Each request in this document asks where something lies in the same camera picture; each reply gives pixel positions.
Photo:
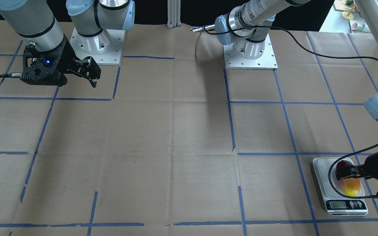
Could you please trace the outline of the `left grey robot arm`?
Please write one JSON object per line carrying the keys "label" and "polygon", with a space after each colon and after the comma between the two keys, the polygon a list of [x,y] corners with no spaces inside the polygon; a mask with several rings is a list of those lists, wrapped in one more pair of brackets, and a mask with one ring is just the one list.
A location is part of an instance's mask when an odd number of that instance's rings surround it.
{"label": "left grey robot arm", "polygon": [[209,146],[214,153],[242,157],[274,157],[262,166],[271,181],[291,178],[294,158],[312,158],[324,166],[348,164],[339,156],[370,143],[371,131],[357,131],[369,122],[364,99],[378,90],[378,58],[358,55],[376,52],[371,34],[290,32],[273,27],[271,45],[277,53],[276,71],[226,69],[223,72],[229,110],[229,131],[220,128]]}

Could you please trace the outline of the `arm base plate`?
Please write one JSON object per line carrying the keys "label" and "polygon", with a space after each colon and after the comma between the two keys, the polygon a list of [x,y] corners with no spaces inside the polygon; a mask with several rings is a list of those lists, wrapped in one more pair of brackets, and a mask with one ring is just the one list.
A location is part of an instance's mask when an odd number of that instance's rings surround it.
{"label": "arm base plate", "polygon": [[80,59],[91,56],[98,65],[119,66],[125,33],[122,30],[107,29],[97,36],[84,37],[74,28],[70,44]]}
{"label": "arm base plate", "polygon": [[269,34],[260,43],[246,39],[223,47],[226,69],[276,70],[278,63]]}

